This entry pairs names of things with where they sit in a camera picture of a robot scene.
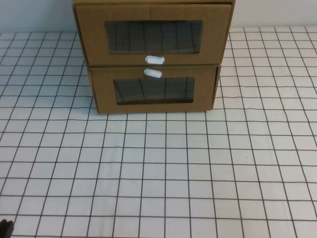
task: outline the drawer front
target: drawer front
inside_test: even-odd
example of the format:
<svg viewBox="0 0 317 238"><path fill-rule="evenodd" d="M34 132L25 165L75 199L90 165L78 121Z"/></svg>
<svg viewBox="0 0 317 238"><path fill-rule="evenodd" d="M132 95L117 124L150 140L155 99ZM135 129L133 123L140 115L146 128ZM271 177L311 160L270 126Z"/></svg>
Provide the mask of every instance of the drawer front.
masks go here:
<svg viewBox="0 0 317 238"><path fill-rule="evenodd" d="M78 5L89 66L220 64L231 5Z"/></svg>
<svg viewBox="0 0 317 238"><path fill-rule="evenodd" d="M100 113L207 111L212 108L219 67L109 67L89 71Z"/></svg>

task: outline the drawer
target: drawer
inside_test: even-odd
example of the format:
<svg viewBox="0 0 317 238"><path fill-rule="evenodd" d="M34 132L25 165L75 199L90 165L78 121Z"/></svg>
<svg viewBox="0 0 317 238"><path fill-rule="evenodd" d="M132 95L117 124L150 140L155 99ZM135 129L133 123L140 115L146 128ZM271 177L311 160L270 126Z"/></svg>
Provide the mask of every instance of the drawer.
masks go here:
<svg viewBox="0 0 317 238"><path fill-rule="evenodd" d="M207 111L213 107L220 66L90 68L99 113Z"/></svg>
<svg viewBox="0 0 317 238"><path fill-rule="evenodd" d="M231 4L80 4L74 6L89 66L221 64Z"/></svg>

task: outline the grid paper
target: grid paper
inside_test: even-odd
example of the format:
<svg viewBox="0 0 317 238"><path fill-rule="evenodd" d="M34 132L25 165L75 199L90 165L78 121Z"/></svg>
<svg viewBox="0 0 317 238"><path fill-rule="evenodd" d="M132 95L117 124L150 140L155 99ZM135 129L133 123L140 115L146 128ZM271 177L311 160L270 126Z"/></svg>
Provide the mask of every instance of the grid paper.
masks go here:
<svg viewBox="0 0 317 238"><path fill-rule="evenodd" d="M232 29L215 109L98 115L76 33L0 35L14 238L315 238L317 27Z"/></svg>

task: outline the drawer pull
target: drawer pull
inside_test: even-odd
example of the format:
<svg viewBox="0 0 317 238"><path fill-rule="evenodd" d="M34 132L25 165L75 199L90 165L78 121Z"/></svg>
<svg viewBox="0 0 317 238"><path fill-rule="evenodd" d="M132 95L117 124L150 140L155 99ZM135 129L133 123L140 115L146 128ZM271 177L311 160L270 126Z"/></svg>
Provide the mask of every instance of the drawer pull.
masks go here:
<svg viewBox="0 0 317 238"><path fill-rule="evenodd" d="M147 76L150 76L150 77L154 77L154 78L161 78L162 77L161 71L150 69L150 68L144 69L144 74Z"/></svg>
<svg viewBox="0 0 317 238"><path fill-rule="evenodd" d="M163 64L165 61L164 57L159 56L146 56L145 62L148 64Z"/></svg>

